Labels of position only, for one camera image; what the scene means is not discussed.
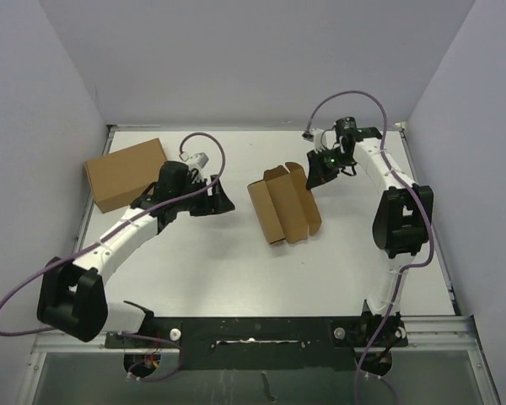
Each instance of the purple cable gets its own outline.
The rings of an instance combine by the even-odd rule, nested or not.
[[[383,378],[379,378],[380,382],[382,382],[385,386],[388,387],[388,389],[391,391],[392,395],[394,396],[394,398],[396,399],[396,403],[397,404],[401,404],[401,399],[399,398],[399,393],[397,392],[397,390],[394,388],[394,386],[391,385],[390,382],[388,382],[388,380],[386,380],[384,377]]]
[[[180,351],[180,354],[178,355],[178,364],[176,365],[176,367],[174,369],[172,369],[167,374],[162,375],[160,377],[144,377],[144,378],[141,378],[141,377],[137,377],[135,375],[140,382],[160,382],[160,381],[167,380],[170,377],[172,377],[174,374],[176,374],[181,369],[182,365],[184,364],[184,351],[183,351],[182,347],[179,344],[175,343],[175,342],[171,342],[170,340],[166,340],[166,339],[160,339],[158,337],[156,338],[156,337],[149,337],[149,336],[143,336],[143,335],[136,335],[135,333],[122,333],[121,335],[123,337],[125,337],[125,338],[148,340],[150,342],[168,344],[170,346],[173,346],[173,347],[177,348]],[[135,367],[137,367],[138,365],[143,365],[143,364],[144,364],[144,360],[143,361],[138,361],[137,363],[133,364],[129,369],[127,369],[127,372],[133,374],[133,372],[132,372],[133,369]]]
[[[365,95],[366,97],[370,98],[379,107],[380,112],[382,113],[382,139],[380,140],[380,155],[382,156],[382,160],[386,163],[386,166],[388,167],[388,170],[393,170],[393,167],[392,167],[392,165],[391,165],[390,161],[388,160],[388,157],[386,156],[386,153],[385,153],[386,133],[388,132],[388,116],[386,115],[386,110],[382,106],[382,104],[380,104],[380,101],[378,101],[375,97],[373,97],[369,93],[366,93],[365,91],[361,91],[361,90],[342,91],[342,92],[339,92],[339,93],[335,93],[335,94],[331,95],[330,97],[322,100],[321,103],[313,110],[313,113],[311,114],[310,120],[308,121],[307,127],[305,128],[305,130],[309,131],[311,129],[311,124],[313,122],[313,118],[315,117],[316,112],[327,101],[329,101],[331,99],[335,99],[336,97],[339,97],[340,95],[349,95],[349,94],[350,95]],[[373,336],[369,339],[369,342],[365,346],[365,349],[363,350],[362,355],[360,356],[360,359],[358,361],[358,365],[357,365],[357,369],[356,369],[356,374],[354,375],[354,385],[353,385],[354,402],[356,403],[356,405],[359,405],[359,399],[358,399],[358,378],[360,376],[359,373],[362,370],[362,364],[365,361],[365,357],[366,357],[368,351],[373,346],[373,343],[374,343],[375,339],[379,336],[380,331],[382,330],[382,328],[384,327],[386,321],[388,320],[388,316],[390,315],[390,313],[394,309],[394,304],[393,303],[396,301],[397,295],[399,294],[399,289],[401,287],[401,280],[402,280],[403,273],[406,270],[408,270],[409,268],[426,267],[433,260],[433,254],[434,254],[434,250],[435,250],[435,244],[434,244],[434,240],[433,240],[433,228],[431,227],[431,223],[429,222],[429,217],[428,217],[428,215],[427,215],[427,213],[425,211],[425,208],[422,205],[422,202],[420,201],[420,198],[414,192],[414,190],[412,190],[412,187],[410,185],[408,185],[403,179],[401,179],[401,177],[397,173],[395,173],[394,171],[391,171],[391,174],[409,192],[409,194],[411,195],[412,199],[414,200],[414,202],[417,205],[418,211],[420,211],[420,214],[422,215],[423,222],[425,223],[425,227],[426,227],[426,230],[428,232],[429,254],[428,254],[428,258],[424,262],[422,262],[422,263],[407,264],[405,266],[402,266],[401,269],[400,269],[400,271],[399,271],[399,274],[398,274],[397,280],[396,280],[396,286],[394,287],[394,294],[391,296],[391,300],[390,300],[391,303],[388,305],[388,308],[386,309],[386,313],[385,313],[384,317],[382,318],[382,321],[380,322],[379,327],[377,327],[377,329],[373,333]],[[385,381],[385,383],[392,390],[392,392],[396,391],[388,383],[388,381]],[[396,395],[396,400],[397,400],[397,403],[400,403],[398,395]]]
[[[61,265],[66,264],[66,263],[68,263],[70,261],[73,261],[76,258],[81,257],[82,255],[85,255],[86,253],[88,253],[88,252],[96,249],[101,244],[105,243],[110,238],[112,238],[113,236],[115,236],[116,234],[118,234],[121,230],[123,230],[127,226],[129,226],[131,224],[131,222],[135,222],[137,219],[143,217],[144,215],[148,215],[149,213],[152,213],[153,211],[155,211],[157,209],[160,209],[162,207],[165,207],[167,205],[174,204],[174,203],[177,203],[179,201],[186,200],[187,198],[191,198],[191,197],[197,196],[197,195],[205,192],[206,190],[208,190],[214,184],[216,184],[219,181],[219,178],[221,177],[221,175],[223,174],[223,171],[225,170],[226,157],[225,157],[225,152],[223,150],[223,146],[221,146],[221,143],[219,143],[219,141],[215,137],[213,137],[212,135],[210,135],[208,133],[204,133],[204,132],[194,132],[194,133],[191,133],[188,136],[186,136],[184,139],[182,139],[182,142],[180,143],[180,152],[182,152],[182,149],[184,147],[184,143],[189,138],[198,137],[198,136],[212,139],[216,143],[216,145],[218,146],[219,151],[221,152],[221,169],[219,170],[218,174],[216,175],[216,177],[213,179],[213,181],[211,183],[209,183],[208,185],[206,185],[205,187],[203,187],[203,188],[201,188],[199,190],[196,190],[194,192],[190,192],[189,194],[185,194],[183,196],[179,196],[179,197],[176,197],[176,198],[171,198],[170,200],[167,200],[167,201],[163,201],[162,203],[156,204],[153,207],[151,207],[151,208],[149,208],[147,210],[144,210],[141,213],[138,213],[134,217],[131,217],[130,221],[123,222],[122,224],[120,224],[119,226],[117,226],[116,228],[114,228],[111,232],[109,232],[108,235],[105,235],[103,238],[101,238],[100,241],[97,241],[97,242],[93,243],[92,245],[90,245],[88,247],[85,247],[84,249],[82,249],[80,251],[77,251],[76,253],[73,253],[71,256],[66,257],[65,259],[60,259],[60,260],[58,260],[56,262],[53,262],[52,264],[48,265],[47,267],[44,267],[41,270],[39,270],[38,272],[32,274],[30,277],[28,277],[27,279],[25,279],[25,281],[23,281],[22,283],[20,283],[19,285],[17,285],[14,289],[12,289],[11,291],[9,291],[0,300],[0,311],[6,305],[6,303],[11,299],[11,297],[13,297],[15,294],[17,294],[19,292],[19,290],[21,290],[23,287],[25,287],[26,285],[30,284],[32,281],[34,281],[38,277],[41,277],[43,274],[45,274],[47,272],[50,272],[51,270],[54,270],[55,268],[60,267]],[[52,330],[54,330],[54,328],[52,328],[52,327],[41,327],[39,329],[30,329],[28,331],[20,331],[20,332],[4,332],[4,331],[0,331],[0,336],[7,336],[7,337],[24,336],[24,335],[30,335],[30,334],[33,334],[33,333],[49,332],[49,331],[52,331]]]

